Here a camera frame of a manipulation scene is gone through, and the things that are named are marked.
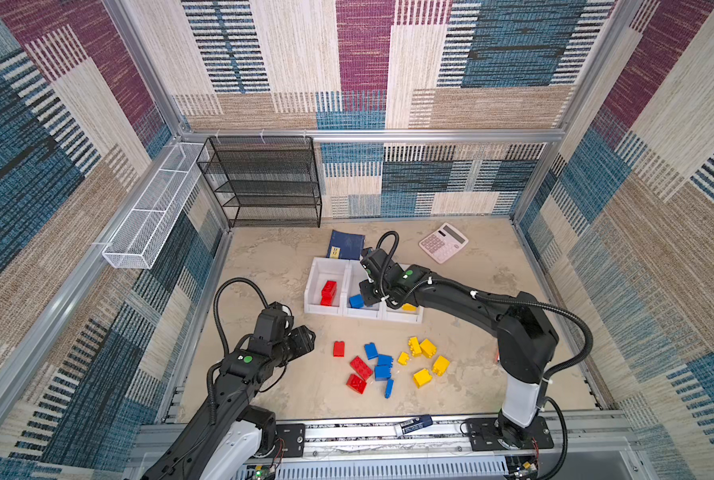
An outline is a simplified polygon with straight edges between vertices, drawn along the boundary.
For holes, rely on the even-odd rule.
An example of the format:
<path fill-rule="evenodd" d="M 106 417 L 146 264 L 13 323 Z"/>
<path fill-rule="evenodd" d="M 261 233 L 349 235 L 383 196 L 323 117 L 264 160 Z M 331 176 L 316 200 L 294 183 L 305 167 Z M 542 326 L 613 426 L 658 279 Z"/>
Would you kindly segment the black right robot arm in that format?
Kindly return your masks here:
<path fill-rule="evenodd" d="M 540 395 L 546 391 L 544 373 L 559 342 L 534 296 L 482 292 L 420 265 L 404 268 L 382 249 L 364 249 L 360 264 L 367 274 L 360 283 L 367 305 L 383 302 L 393 309 L 409 304 L 438 310 L 493 335 L 507 373 L 500 421 L 518 429 L 531 426 Z"/>

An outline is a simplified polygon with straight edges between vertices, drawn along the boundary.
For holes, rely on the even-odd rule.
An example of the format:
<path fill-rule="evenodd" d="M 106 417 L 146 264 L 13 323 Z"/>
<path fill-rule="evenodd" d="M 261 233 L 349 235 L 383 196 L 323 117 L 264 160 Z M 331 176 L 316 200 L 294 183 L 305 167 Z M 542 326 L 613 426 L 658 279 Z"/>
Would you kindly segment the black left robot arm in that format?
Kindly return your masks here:
<path fill-rule="evenodd" d="M 276 417 L 251 402 L 277 368 L 314 349 L 315 333 L 296 327 L 274 302 L 259 314 L 245 348 L 227 354 L 206 380 L 207 397 L 144 479 L 229 479 L 255 455 L 275 447 Z"/>

